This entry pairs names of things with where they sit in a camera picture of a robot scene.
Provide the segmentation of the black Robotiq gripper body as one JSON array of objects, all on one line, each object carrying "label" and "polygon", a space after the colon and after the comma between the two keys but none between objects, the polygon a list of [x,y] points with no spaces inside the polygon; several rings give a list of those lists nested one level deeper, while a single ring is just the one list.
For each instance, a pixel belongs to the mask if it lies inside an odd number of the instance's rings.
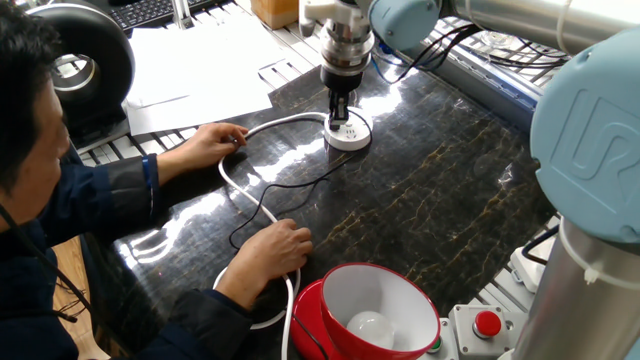
[{"label": "black Robotiq gripper body", "polygon": [[357,89],[363,79],[363,73],[356,75],[339,75],[331,72],[329,68],[322,66],[320,70],[320,79],[322,83],[332,92],[350,93]]}]

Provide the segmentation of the person's left hand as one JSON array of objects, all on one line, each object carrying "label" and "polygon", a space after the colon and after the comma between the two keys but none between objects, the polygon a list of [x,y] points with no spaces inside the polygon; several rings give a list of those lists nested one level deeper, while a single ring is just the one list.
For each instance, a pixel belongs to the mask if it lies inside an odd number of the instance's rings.
[{"label": "person's left hand", "polygon": [[209,167],[245,146],[248,133],[247,128],[232,123],[206,124],[179,146],[175,155],[184,170]]}]

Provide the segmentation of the person's right hand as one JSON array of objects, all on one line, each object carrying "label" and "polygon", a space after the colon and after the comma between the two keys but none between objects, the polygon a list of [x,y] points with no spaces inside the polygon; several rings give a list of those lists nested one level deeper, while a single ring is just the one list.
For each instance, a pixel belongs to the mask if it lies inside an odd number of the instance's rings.
[{"label": "person's right hand", "polygon": [[311,231],[284,219],[260,230],[241,247],[229,271],[253,283],[268,281],[301,269],[313,250]]}]

